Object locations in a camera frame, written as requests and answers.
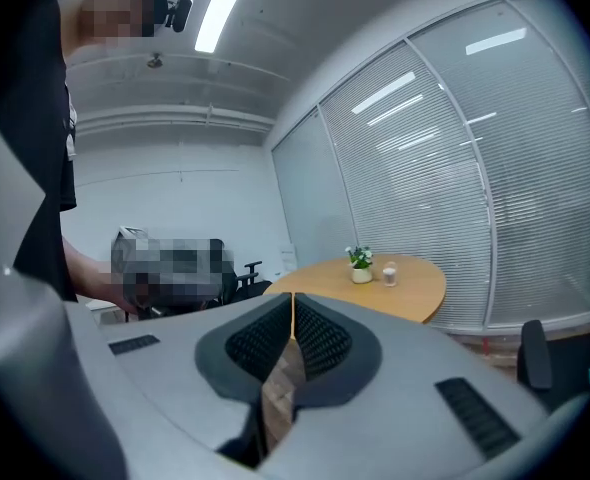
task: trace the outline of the black shirt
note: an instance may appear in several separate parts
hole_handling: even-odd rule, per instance
[[[45,193],[20,246],[15,268],[50,284],[64,300],[76,300],[66,267],[60,211],[76,206],[74,138],[66,88],[57,0],[35,0],[12,46],[0,56],[0,132]]]

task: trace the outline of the person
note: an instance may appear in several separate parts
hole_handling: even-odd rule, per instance
[[[73,0],[61,6],[35,0],[0,55],[0,132],[45,193],[14,268],[50,284],[63,300],[76,301],[77,294],[137,313],[108,264],[84,256],[62,236],[59,214],[77,205],[77,115],[65,58],[110,38],[153,35],[165,7],[165,0]]]

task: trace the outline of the white pot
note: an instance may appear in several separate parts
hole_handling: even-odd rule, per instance
[[[354,268],[353,282],[355,284],[370,283],[373,280],[373,274],[370,268]]]

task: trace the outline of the small cup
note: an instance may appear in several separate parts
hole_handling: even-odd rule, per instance
[[[389,261],[384,265],[382,270],[384,275],[384,286],[395,286],[397,284],[397,264],[394,261]]]

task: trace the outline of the white wall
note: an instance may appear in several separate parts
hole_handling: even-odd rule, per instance
[[[107,260],[118,226],[130,225],[160,238],[220,238],[239,273],[257,260],[266,279],[282,271],[279,247],[288,235],[257,135],[134,128],[80,137],[77,151],[77,208],[61,220],[84,254]]]
[[[282,107],[264,148],[270,152],[334,85],[370,57],[429,21],[478,1],[397,0],[355,31],[299,85]]]

